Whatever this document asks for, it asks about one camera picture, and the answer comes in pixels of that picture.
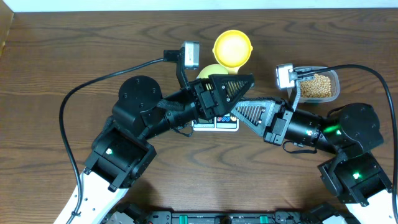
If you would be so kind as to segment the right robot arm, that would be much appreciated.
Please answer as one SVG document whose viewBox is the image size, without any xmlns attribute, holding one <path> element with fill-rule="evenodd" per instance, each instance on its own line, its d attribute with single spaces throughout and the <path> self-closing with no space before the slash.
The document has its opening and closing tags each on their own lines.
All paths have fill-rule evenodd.
<svg viewBox="0 0 398 224">
<path fill-rule="evenodd" d="M 307 146 L 300 154 L 333 154 L 318 166 L 327 190 L 361 223 L 370 215 L 397 223 L 397 176 L 389 179 L 371 152 L 384 142 L 371 105 L 352 103 L 322 117 L 283 99 L 253 98 L 240 101 L 231 112 L 266 143 Z"/>
</svg>

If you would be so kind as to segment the white digital kitchen scale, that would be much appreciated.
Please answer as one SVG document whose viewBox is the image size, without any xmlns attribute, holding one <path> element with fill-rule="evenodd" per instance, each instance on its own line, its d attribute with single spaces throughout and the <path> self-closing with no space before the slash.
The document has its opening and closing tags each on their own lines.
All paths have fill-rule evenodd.
<svg viewBox="0 0 398 224">
<path fill-rule="evenodd" d="M 210 120 L 193 120 L 192 126 L 194 131 L 236 132 L 239 129 L 239 119 L 229 113 Z"/>
</svg>

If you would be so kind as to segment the yellow measuring scoop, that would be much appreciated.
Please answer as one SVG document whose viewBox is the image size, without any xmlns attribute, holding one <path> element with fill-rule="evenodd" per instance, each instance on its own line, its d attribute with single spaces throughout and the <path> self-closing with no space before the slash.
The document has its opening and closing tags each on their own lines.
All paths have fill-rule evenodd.
<svg viewBox="0 0 398 224">
<path fill-rule="evenodd" d="M 215 60 L 236 75 L 250 59 L 253 46 L 249 37 L 240 30 L 227 30 L 215 40 L 212 52 Z"/>
</svg>

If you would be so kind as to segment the clear plastic container of soybeans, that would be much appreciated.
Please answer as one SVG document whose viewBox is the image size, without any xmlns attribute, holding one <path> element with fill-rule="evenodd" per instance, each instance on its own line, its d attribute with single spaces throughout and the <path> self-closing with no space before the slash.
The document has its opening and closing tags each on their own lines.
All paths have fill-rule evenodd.
<svg viewBox="0 0 398 224">
<path fill-rule="evenodd" d="M 299 103 L 327 103 L 334 101 L 340 94 L 340 81 L 334 71 L 314 74 L 313 80 L 300 83 Z"/>
</svg>

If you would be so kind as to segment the yellow bowl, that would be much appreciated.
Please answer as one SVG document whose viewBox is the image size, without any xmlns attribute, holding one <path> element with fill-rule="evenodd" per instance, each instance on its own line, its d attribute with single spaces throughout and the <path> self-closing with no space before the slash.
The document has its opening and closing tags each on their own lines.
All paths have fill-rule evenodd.
<svg viewBox="0 0 398 224">
<path fill-rule="evenodd" d="M 208 78 L 210 75 L 227 75 L 228 70 L 220 64 L 208 65 L 201 70 L 197 78 Z"/>
</svg>

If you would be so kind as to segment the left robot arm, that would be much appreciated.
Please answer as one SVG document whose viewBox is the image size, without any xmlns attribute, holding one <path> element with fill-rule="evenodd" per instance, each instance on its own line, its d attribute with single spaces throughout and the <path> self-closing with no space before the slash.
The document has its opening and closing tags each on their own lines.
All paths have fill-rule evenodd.
<svg viewBox="0 0 398 224">
<path fill-rule="evenodd" d="M 102 222 L 155 157 L 150 138 L 228 114 L 253 85 L 253 75 L 210 75 L 162 96 L 151 77 L 126 80 L 56 223 Z"/>
</svg>

